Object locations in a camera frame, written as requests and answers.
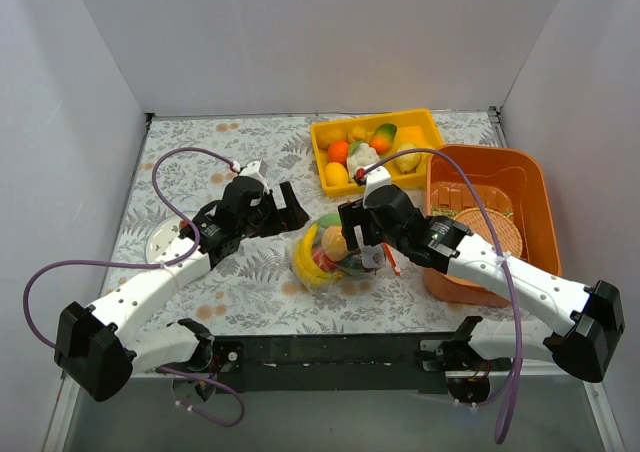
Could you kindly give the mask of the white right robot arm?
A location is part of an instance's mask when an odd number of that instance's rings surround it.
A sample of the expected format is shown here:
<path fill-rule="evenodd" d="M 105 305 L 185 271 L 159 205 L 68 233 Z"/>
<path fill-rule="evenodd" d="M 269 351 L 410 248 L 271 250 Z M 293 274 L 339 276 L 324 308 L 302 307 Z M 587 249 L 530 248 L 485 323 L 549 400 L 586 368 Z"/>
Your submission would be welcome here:
<path fill-rule="evenodd" d="M 349 249 L 386 243 L 420 267 L 473 282 L 541 320 L 532 328 L 467 320 L 452 345 L 460 367 L 513 356 L 553 362 L 582 381 L 603 381 L 625 329 L 620 293 L 611 283 L 588 286 L 499 253 L 467 226 L 423 215 L 395 185 L 344 203 L 338 213 Z"/>

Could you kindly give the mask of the clear zip top bag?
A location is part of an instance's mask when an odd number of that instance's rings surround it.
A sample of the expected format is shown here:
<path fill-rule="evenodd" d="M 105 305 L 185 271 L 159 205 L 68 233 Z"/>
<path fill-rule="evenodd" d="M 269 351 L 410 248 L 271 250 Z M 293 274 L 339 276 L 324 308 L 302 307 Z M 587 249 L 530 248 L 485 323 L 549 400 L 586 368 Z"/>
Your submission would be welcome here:
<path fill-rule="evenodd" d="M 350 251 L 338 213 L 325 214 L 305 229 L 292 247 L 291 266 L 301 284 L 311 291 L 328 291 L 342 281 L 367 281 L 383 270 L 401 275 L 386 243 Z"/>

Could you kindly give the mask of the fake green cucumber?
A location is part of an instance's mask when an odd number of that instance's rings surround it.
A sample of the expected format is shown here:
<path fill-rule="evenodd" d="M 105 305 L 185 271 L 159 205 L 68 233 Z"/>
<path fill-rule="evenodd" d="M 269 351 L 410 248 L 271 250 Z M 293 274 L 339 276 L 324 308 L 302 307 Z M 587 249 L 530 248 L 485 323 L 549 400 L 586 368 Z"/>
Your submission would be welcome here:
<path fill-rule="evenodd" d="M 328 229 L 330 227 L 342 227 L 341 218 L 337 212 L 322 215 L 316 223 L 320 230 Z"/>

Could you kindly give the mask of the fake red apple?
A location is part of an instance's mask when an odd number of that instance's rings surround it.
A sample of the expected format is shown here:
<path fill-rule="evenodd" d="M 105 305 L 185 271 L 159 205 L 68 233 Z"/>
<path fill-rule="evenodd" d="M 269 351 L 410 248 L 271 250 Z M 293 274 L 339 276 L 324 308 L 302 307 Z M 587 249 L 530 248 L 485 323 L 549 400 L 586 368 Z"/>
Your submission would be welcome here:
<path fill-rule="evenodd" d="M 336 264 L 330 260 L 320 247 L 312 251 L 312 259 L 324 272 L 332 273 L 337 268 Z"/>

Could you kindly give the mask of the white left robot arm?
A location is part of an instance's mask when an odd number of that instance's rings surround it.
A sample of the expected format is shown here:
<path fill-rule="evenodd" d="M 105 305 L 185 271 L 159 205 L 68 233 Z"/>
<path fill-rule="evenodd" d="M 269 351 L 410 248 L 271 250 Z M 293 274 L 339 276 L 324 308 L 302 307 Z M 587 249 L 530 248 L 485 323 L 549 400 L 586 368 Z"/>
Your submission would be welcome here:
<path fill-rule="evenodd" d="M 214 336 L 204 325 L 180 319 L 151 333 L 141 328 L 181 289 L 235 253 L 243 239 L 301 229 L 308 214 L 290 183 L 281 183 L 280 190 L 283 207 L 259 180 L 234 178 L 220 200 L 182 227 L 150 270 L 87 306 L 68 305 L 59 318 L 55 363 L 97 402 L 113 397 L 138 372 L 165 365 L 207 369 Z"/>

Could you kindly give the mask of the fake yellow banana bunch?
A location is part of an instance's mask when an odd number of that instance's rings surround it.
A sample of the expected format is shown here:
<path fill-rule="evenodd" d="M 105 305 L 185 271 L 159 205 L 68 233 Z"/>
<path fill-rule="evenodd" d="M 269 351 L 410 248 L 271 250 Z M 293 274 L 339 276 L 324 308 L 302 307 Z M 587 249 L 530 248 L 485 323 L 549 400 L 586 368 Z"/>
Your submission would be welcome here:
<path fill-rule="evenodd" d="M 313 222 L 304 236 L 296 242 L 292 253 L 292 270 L 308 289 L 328 287 L 345 277 L 341 270 L 337 272 L 323 271 L 313 260 L 312 245 L 317 232 L 318 224 Z"/>

